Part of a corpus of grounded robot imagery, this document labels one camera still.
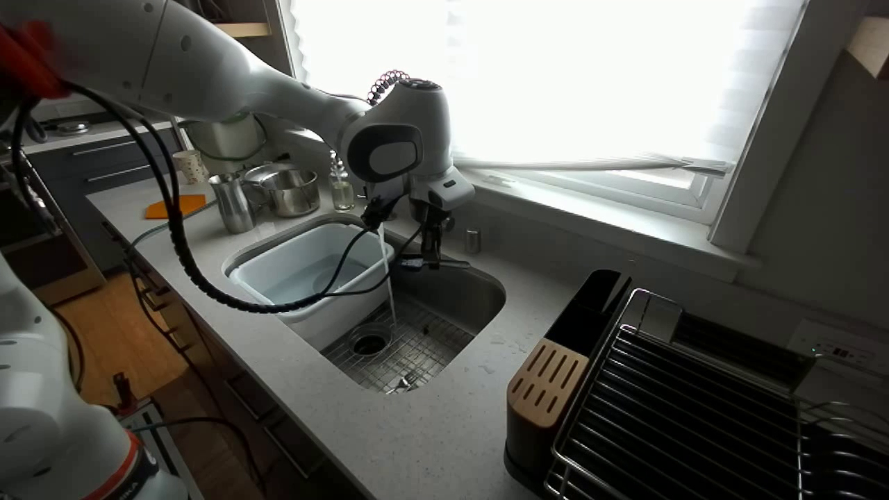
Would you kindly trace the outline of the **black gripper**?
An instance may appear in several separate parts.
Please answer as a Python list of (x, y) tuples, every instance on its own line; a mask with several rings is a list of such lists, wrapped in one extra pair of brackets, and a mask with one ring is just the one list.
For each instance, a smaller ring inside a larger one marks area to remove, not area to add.
[(440, 255), (442, 233), (453, 229), (453, 215), (428, 201), (414, 201), (412, 217), (419, 223), (419, 250), (426, 255)]

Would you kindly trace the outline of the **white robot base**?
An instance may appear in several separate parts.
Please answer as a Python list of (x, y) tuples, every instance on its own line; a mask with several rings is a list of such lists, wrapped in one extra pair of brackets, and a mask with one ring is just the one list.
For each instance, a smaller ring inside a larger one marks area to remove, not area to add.
[(86, 403), (71, 376), (67, 333), (0, 260), (0, 498), (189, 500), (142, 440)]

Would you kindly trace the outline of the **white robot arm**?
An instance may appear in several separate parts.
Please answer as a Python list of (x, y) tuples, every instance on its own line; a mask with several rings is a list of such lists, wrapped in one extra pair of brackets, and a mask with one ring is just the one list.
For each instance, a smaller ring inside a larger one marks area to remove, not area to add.
[(386, 72), (374, 97), (314, 90), (179, 0), (0, 0), (8, 76), (36, 96), (73, 87), (201, 122), (262, 117), (307, 132), (369, 186), (401, 185), (435, 250), (474, 194), (453, 168), (444, 90)]

